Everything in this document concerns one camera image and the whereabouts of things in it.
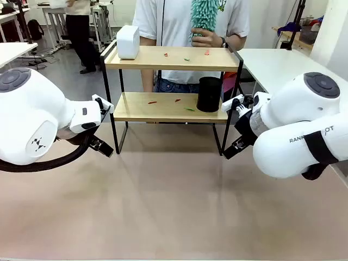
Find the person's left hand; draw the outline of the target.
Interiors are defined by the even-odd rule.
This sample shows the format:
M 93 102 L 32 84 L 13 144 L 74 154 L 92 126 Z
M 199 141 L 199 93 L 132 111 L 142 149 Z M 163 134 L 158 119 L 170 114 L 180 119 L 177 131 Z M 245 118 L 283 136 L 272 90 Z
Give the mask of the person's left hand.
M 203 28 L 192 28 L 193 34 L 191 39 L 191 45 L 193 47 L 204 48 L 220 48 L 222 47 L 223 40 L 215 32 Z

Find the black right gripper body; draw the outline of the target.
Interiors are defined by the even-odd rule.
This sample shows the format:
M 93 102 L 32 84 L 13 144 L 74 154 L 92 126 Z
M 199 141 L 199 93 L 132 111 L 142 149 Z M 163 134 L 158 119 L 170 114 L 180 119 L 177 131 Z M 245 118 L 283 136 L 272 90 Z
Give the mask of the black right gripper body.
M 239 119 L 234 126 L 241 134 L 236 142 L 238 144 L 254 144 L 260 135 L 258 130 L 262 122 L 260 110 L 253 112 L 252 109 L 246 107 L 237 107 L 236 110 L 239 113 Z

